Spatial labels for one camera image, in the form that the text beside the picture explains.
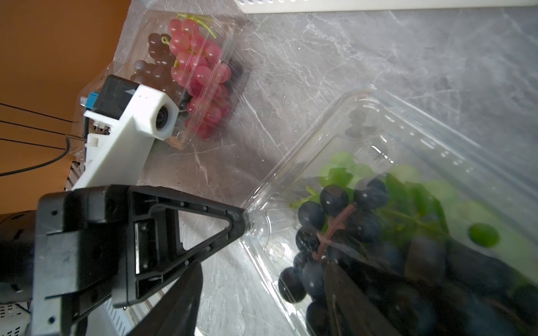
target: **dark purple grape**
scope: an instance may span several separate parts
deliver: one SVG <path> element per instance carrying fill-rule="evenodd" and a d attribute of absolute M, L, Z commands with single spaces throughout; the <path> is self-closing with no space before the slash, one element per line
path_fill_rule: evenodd
<path fill-rule="evenodd" d="M 303 227 L 310 227 L 321 231 L 325 225 L 325 212 L 323 212 L 323 208 L 321 205 L 312 201 L 305 202 L 299 207 L 297 217 Z"/>
<path fill-rule="evenodd" d="M 310 261 L 303 267 L 301 282 L 306 293 L 313 299 L 319 300 L 325 297 L 323 272 L 323 265 L 318 261 Z"/>
<path fill-rule="evenodd" d="M 405 335 L 431 335 L 437 323 L 433 303 L 406 284 L 387 290 L 384 310 L 392 325 Z"/>
<path fill-rule="evenodd" d="M 381 237 L 381 223 L 369 210 L 357 209 L 345 220 L 345 229 L 362 242 L 373 242 Z"/>
<path fill-rule="evenodd" d="M 321 191 L 320 202 L 326 214 L 336 217 L 348 205 L 348 193 L 344 188 L 331 184 Z"/>
<path fill-rule="evenodd" d="M 388 203 L 388 193 L 377 188 L 353 191 L 353 204 L 357 208 L 377 209 Z"/>
<path fill-rule="evenodd" d="M 536 324 L 538 321 L 538 289 L 533 285 L 524 285 L 515 290 L 512 298 L 519 317 L 529 324 Z"/>
<path fill-rule="evenodd" d="M 397 247 L 387 242 L 374 242 L 368 247 L 369 258 L 383 269 L 391 269 L 398 275 L 404 274 L 405 258 Z"/>
<path fill-rule="evenodd" d="M 313 261 L 314 257 L 312 256 L 312 252 L 306 251 L 306 252 L 299 252 L 293 258 L 293 267 L 299 272 L 302 272 L 302 269 L 305 267 L 306 264 Z"/>
<path fill-rule="evenodd" d="M 278 290 L 282 298 L 290 303 L 300 302 L 306 296 L 299 273 L 293 267 L 288 267 L 280 273 Z"/>
<path fill-rule="evenodd" d="M 448 246 L 447 277 L 484 296 L 502 294 L 514 283 L 512 269 L 502 261 L 456 241 Z"/>
<path fill-rule="evenodd" d="M 320 301 L 313 301 L 306 308 L 306 325 L 311 336 L 328 336 L 330 330 L 329 312 Z"/>
<path fill-rule="evenodd" d="M 316 234 L 305 227 L 297 230 L 295 235 L 295 244 L 301 252 L 315 252 L 320 246 L 320 241 L 316 237 Z"/>
<path fill-rule="evenodd" d="M 387 186 L 383 183 L 383 181 L 381 181 L 380 179 L 378 178 L 374 178 L 372 179 L 368 184 L 367 186 L 369 188 L 376 188 L 376 189 L 379 189 L 381 190 L 382 192 L 387 192 Z"/>

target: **red grape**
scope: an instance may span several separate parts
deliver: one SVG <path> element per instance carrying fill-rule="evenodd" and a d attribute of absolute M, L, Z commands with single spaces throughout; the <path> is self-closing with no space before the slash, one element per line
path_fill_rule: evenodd
<path fill-rule="evenodd" d="M 189 52 L 186 52 L 186 51 L 178 52 L 178 57 L 177 57 L 178 66 L 181 69 L 185 69 L 187 67 L 187 63 L 189 62 L 191 58 L 192 56 Z"/>
<path fill-rule="evenodd" d="M 188 33 L 190 36 L 192 36 L 194 33 L 197 33 L 200 31 L 200 28 L 198 28 L 198 23 L 191 19 L 186 19 L 181 23 L 181 30 Z"/>
<path fill-rule="evenodd" d="M 162 43 L 161 41 L 161 35 L 157 34 L 157 33 L 151 33 L 148 37 L 147 37 L 147 41 L 150 43 L 150 46 L 152 45 L 159 45 L 160 43 Z"/>
<path fill-rule="evenodd" d="M 203 85 L 198 81 L 190 81 L 187 92 L 193 97 L 199 97 L 202 94 Z"/>
<path fill-rule="evenodd" d="M 213 66 L 218 61 L 221 49 L 215 44 L 208 44 L 206 45 L 203 54 L 207 58 L 209 65 Z"/>
<path fill-rule="evenodd" d="M 194 33 L 193 38 L 190 39 L 190 47 L 193 49 L 193 52 L 200 54 L 205 45 L 206 39 L 200 34 Z"/>
<path fill-rule="evenodd" d="M 207 83 L 207 78 L 209 77 L 209 74 L 211 74 L 211 69 L 205 66 L 199 66 L 194 70 L 194 78 L 198 81 L 198 83 L 205 85 Z"/>
<path fill-rule="evenodd" d="M 173 35 L 175 32 L 180 32 L 181 21 L 179 21 L 178 19 L 170 20 L 170 22 L 168 23 L 168 31 L 170 32 L 171 35 Z"/>
<path fill-rule="evenodd" d="M 203 57 L 201 55 L 193 55 L 193 57 L 191 57 L 190 60 L 189 60 L 187 68 L 190 71 L 193 71 L 197 67 L 206 67 L 206 66 L 208 66 L 208 64 L 207 64 L 207 60 L 206 60 L 205 57 Z"/>
<path fill-rule="evenodd" d="M 226 64 L 217 64 L 215 68 L 217 69 L 217 78 L 220 84 L 225 83 L 232 77 L 232 70 Z"/>

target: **wire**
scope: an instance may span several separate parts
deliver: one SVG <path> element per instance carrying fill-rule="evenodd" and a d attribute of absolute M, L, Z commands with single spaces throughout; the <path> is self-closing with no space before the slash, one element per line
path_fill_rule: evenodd
<path fill-rule="evenodd" d="M 69 149 L 70 149 L 70 144 L 69 144 L 69 139 L 66 138 L 66 149 L 64 150 L 64 152 L 62 154 L 60 154 L 59 156 L 55 157 L 54 159 L 52 159 L 51 161 L 47 161 L 47 162 L 44 162 L 44 163 L 41 163 L 40 165 L 37 165 L 37 166 L 32 166 L 32 167 L 27 167 L 27 168 L 23 168 L 23 169 L 17 169 L 17 170 L 12 170 L 12 171 L 8 171 L 6 173 L 0 173 L 0 177 L 2 176 L 8 176 L 8 175 L 13 175 L 13 174 L 18 174 L 18 173 L 23 173 L 25 171 L 29 171 L 29 170 L 34 170 L 34 169 L 37 169 L 37 168 L 41 168 L 41 167 L 44 167 L 44 166 L 48 166 L 50 165 L 51 163 L 55 163 L 56 161 L 62 159 L 64 156 L 67 155 L 67 153 L 69 153 Z"/>
<path fill-rule="evenodd" d="M 19 307 L 20 310 L 28 313 L 28 314 L 32 314 L 28 309 L 24 308 L 23 306 L 21 306 L 20 304 L 16 303 L 15 306 Z"/>

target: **gray marble surface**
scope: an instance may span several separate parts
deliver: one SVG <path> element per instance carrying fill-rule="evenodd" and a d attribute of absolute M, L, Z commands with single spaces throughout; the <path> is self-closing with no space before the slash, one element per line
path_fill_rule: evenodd
<path fill-rule="evenodd" d="M 252 73 L 222 138 L 183 152 L 155 143 L 141 184 L 241 205 L 322 111 L 367 83 L 537 180 L 537 7 L 246 16 L 232 0 L 133 0 L 115 60 L 127 58 L 147 8 L 236 18 Z M 204 334 L 292 333 L 239 242 L 203 270 Z"/>

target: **grape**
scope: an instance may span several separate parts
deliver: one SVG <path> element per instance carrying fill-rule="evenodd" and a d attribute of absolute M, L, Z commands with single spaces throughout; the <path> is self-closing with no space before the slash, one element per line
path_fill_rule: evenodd
<path fill-rule="evenodd" d="M 227 82 L 232 77 L 232 70 L 226 64 L 220 63 L 215 65 L 217 78 L 220 84 Z"/>
<path fill-rule="evenodd" d="M 381 223 L 369 210 L 357 210 L 345 220 L 345 229 L 363 242 L 373 242 L 381 237 Z"/>
<path fill-rule="evenodd" d="M 149 34 L 148 37 L 147 37 L 147 41 L 149 42 L 150 47 L 155 46 L 155 45 L 158 46 L 158 45 L 162 44 L 161 35 L 159 35 L 157 33 Z"/>
<path fill-rule="evenodd" d="M 418 283 L 424 282 L 431 287 L 444 280 L 447 266 L 447 248 L 443 242 L 425 235 L 416 235 L 411 240 L 405 278 Z"/>
<path fill-rule="evenodd" d="M 203 38 L 198 33 L 194 33 L 193 37 L 190 39 L 190 47 L 192 48 L 195 54 L 200 54 L 203 51 L 204 46 L 206 45 L 206 39 Z"/>
<path fill-rule="evenodd" d="M 388 193 L 377 188 L 353 192 L 353 204 L 358 208 L 377 209 L 387 204 L 388 199 Z"/>
<path fill-rule="evenodd" d="M 196 23 L 196 21 L 186 19 L 181 23 L 181 30 L 192 36 L 194 33 L 198 33 L 200 28 L 198 27 L 198 23 Z"/>
<path fill-rule="evenodd" d="M 401 183 L 413 182 L 420 183 L 420 173 L 416 168 L 408 165 L 396 165 L 388 170 L 388 173 L 394 176 Z"/>
<path fill-rule="evenodd" d="M 297 270 L 293 267 L 288 267 L 280 273 L 278 290 L 282 298 L 290 303 L 300 302 L 306 296 Z"/>
<path fill-rule="evenodd" d="M 317 251 L 320 246 L 320 241 L 312 230 L 302 227 L 297 230 L 295 244 L 299 251 L 312 253 Z"/>
<path fill-rule="evenodd" d="M 203 85 L 198 83 L 198 81 L 190 81 L 187 86 L 187 92 L 193 97 L 199 97 L 202 94 Z"/>
<path fill-rule="evenodd" d="M 221 109 L 219 109 L 215 104 L 210 104 L 209 109 L 206 112 L 206 116 L 204 117 L 204 121 L 215 126 L 219 121 L 221 121 L 221 118 Z"/>
<path fill-rule="evenodd" d="M 181 101 L 179 103 L 180 111 L 186 111 L 187 110 L 187 105 L 190 103 L 190 100 L 192 98 L 193 97 L 188 92 L 185 92 L 183 94 L 183 96 L 181 97 Z"/>
<path fill-rule="evenodd" d="M 319 301 L 313 301 L 306 308 L 306 325 L 311 336 L 328 336 L 330 334 L 329 312 Z"/>
<path fill-rule="evenodd" d="M 505 292 L 514 282 L 509 266 L 456 241 L 450 241 L 447 277 L 467 285 L 480 295 Z"/>
<path fill-rule="evenodd" d="M 134 73 L 135 74 L 142 74 L 142 73 L 145 73 L 145 70 L 144 68 L 147 66 L 147 63 L 146 61 L 144 60 L 138 60 L 134 63 L 133 67 L 134 67 Z"/>
<path fill-rule="evenodd" d="M 538 289 L 533 285 L 524 285 L 514 291 L 514 306 L 521 319 L 529 324 L 538 321 Z"/>
<path fill-rule="evenodd" d="M 387 242 L 374 242 L 368 250 L 370 258 L 381 267 L 391 269 L 398 275 L 404 274 L 405 258 L 397 247 Z"/>
<path fill-rule="evenodd" d="M 170 34 L 174 34 L 175 32 L 181 32 L 181 21 L 178 19 L 172 19 L 168 23 L 168 31 Z"/>
<path fill-rule="evenodd" d="M 385 296 L 386 317 L 396 329 L 405 335 L 431 334 L 437 314 L 430 300 L 406 284 L 388 289 Z"/>
<path fill-rule="evenodd" d="M 483 247 L 493 247 L 499 240 L 499 233 L 489 224 L 475 223 L 469 227 L 469 238 L 476 244 Z"/>
<path fill-rule="evenodd" d="M 209 65 L 213 66 L 218 62 L 221 49 L 217 45 L 209 44 L 204 48 L 203 54 L 207 58 Z"/>
<path fill-rule="evenodd" d="M 299 223 L 306 228 L 314 228 L 318 231 L 321 231 L 325 225 L 325 213 L 321 205 L 307 201 L 299 207 L 297 217 Z"/>
<path fill-rule="evenodd" d="M 325 297 L 323 272 L 323 265 L 317 261 L 310 261 L 303 267 L 301 273 L 302 285 L 306 293 L 314 299 Z"/>
<path fill-rule="evenodd" d="M 295 258 L 293 258 L 293 267 L 298 272 L 302 272 L 302 269 L 305 267 L 305 265 L 308 262 L 313 261 L 313 260 L 314 258 L 312 257 L 312 252 L 309 252 L 309 251 L 299 252 L 295 256 Z"/>
<path fill-rule="evenodd" d="M 204 66 L 199 66 L 194 70 L 194 78 L 198 81 L 198 83 L 205 85 L 207 83 L 207 79 L 209 78 L 209 75 L 211 74 L 211 69 Z"/>
<path fill-rule="evenodd" d="M 336 217 L 348 205 L 348 193 L 337 185 L 328 185 L 320 193 L 321 207 L 329 216 Z"/>

